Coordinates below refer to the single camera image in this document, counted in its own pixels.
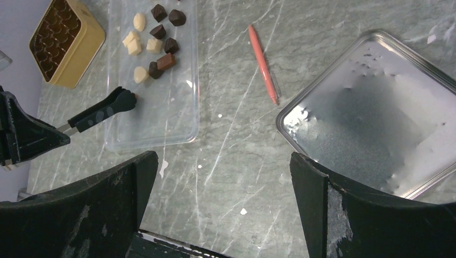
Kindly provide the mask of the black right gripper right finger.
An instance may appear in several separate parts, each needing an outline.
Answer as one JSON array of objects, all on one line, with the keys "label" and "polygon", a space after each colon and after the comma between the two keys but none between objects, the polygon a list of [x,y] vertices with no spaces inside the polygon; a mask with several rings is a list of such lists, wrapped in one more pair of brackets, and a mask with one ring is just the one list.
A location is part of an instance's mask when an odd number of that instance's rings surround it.
[{"label": "black right gripper right finger", "polygon": [[310,257],[455,257],[455,204],[393,196],[294,152],[290,173]]}]

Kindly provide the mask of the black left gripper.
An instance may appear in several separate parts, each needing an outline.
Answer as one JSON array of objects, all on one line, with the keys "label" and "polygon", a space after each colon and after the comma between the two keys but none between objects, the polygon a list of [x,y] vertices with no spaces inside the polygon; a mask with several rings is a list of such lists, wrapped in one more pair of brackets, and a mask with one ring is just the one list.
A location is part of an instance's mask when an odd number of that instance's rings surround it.
[{"label": "black left gripper", "polygon": [[29,116],[16,97],[1,89],[1,166],[16,166],[70,144],[70,137]]}]

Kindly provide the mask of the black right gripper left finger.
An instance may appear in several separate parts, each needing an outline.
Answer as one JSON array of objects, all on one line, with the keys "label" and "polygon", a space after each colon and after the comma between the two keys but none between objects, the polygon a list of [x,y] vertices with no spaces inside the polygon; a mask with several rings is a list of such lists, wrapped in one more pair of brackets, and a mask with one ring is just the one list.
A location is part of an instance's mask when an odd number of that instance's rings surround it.
[{"label": "black right gripper left finger", "polygon": [[1,257],[127,257],[158,172],[156,152],[1,202]]}]

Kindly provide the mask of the gold chocolate tin box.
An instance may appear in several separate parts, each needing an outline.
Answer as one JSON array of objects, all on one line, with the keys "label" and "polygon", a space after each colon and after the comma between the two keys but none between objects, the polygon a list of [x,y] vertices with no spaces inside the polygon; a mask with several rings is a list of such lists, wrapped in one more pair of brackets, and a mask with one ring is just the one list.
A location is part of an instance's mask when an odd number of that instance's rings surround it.
[{"label": "gold chocolate tin box", "polygon": [[46,83],[74,89],[104,41],[104,29],[82,2],[53,0],[29,49]]}]

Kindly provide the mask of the black metal tongs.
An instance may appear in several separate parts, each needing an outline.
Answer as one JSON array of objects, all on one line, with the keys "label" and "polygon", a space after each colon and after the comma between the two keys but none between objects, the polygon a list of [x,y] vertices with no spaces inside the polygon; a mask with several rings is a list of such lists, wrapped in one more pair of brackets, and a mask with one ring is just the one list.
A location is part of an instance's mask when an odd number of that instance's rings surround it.
[{"label": "black metal tongs", "polygon": [[76,132],[82,133],[117,113],[133,110],[136,103],[135,93],[123,87],[117,87],[105,99],[70,118],[57,130],[68,136]]}]

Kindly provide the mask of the white heart chocolate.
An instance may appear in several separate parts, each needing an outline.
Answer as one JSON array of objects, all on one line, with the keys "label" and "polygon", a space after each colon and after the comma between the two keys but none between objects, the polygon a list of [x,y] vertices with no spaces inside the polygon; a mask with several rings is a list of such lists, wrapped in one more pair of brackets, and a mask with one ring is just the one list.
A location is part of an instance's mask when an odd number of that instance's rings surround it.
[{"label": "white heart chocolate", "polygon": [[133,79],[136,84],[142,83],[149,78],[148,70],[142,66],[137,66],[133,72]]}]

